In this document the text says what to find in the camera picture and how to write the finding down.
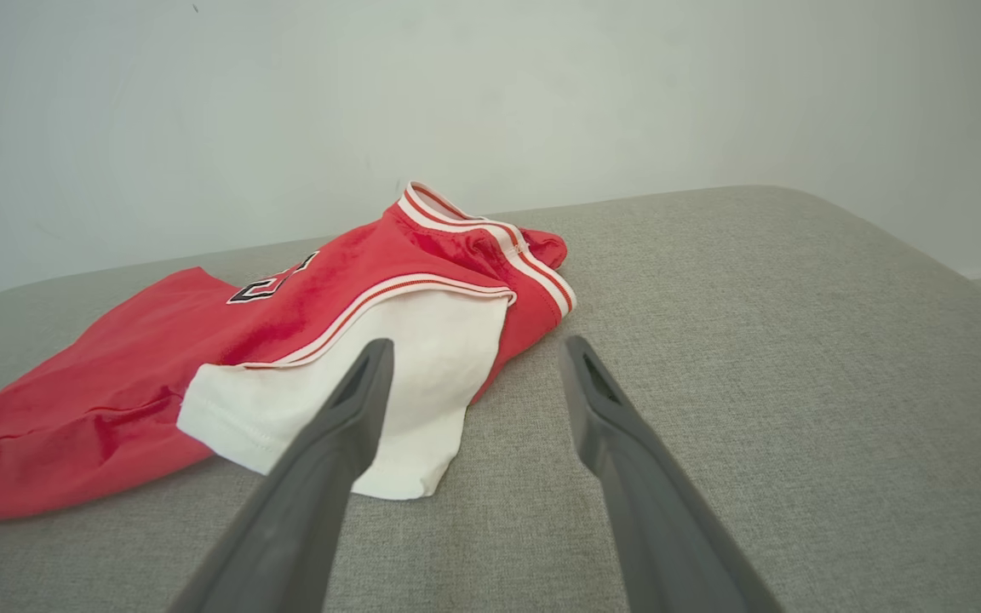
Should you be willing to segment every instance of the clothing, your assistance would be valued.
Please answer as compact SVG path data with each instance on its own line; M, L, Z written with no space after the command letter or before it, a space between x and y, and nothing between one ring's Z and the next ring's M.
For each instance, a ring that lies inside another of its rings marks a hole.
M381 336L396 341L393 390L354 491L429 496L468 404L577 303L553 270L564 258L553 234L470 217L412 183L379 221L260 282L168 276L0 392L0 519L211 450L265 473Z

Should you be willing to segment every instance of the wall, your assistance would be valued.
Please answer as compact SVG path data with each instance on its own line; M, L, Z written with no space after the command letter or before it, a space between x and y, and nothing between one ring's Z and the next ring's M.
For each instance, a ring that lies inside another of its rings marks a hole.
M981 276L981 3L0 0L0 290L732 183Z

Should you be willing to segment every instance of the white fabric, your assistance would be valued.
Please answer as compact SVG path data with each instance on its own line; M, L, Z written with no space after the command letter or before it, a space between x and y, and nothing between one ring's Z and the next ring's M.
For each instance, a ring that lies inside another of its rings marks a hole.
M388 500L431 496L460 449L468 401L491 372L509 302L509 295L409 292L364 311L310 364L204 364L176 426L216 454L266 474L366 342L392 338L396 365L381 445L353 491Z

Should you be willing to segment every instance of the gray fabric surface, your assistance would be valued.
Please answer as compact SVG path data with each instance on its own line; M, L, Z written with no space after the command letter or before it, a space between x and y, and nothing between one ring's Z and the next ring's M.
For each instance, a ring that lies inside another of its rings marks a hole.
M584 334L790 610L981 610L981 289L776 187L529 210L579 309L468 412L439 493L351 498L331 610L624 610L556 372ZM240 284L323 241L0 294L0 387L176 269ZM224 461L0 524L0 610L160 610L260 478Z

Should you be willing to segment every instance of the red fabric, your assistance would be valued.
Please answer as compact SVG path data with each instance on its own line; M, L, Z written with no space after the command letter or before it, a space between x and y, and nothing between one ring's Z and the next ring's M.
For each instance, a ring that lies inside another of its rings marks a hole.
M555 234L520 232L529 257L552 267L565 258ZM517 294L494 368L473 401L507 360L562 318L553 297L510 263L486 226L439 232L397 204L307 264L245 288L202 268L177 272L0 392L0 519L109 496L210 456L176 428L199 365L279 360L322 335L363 291L417 272Z

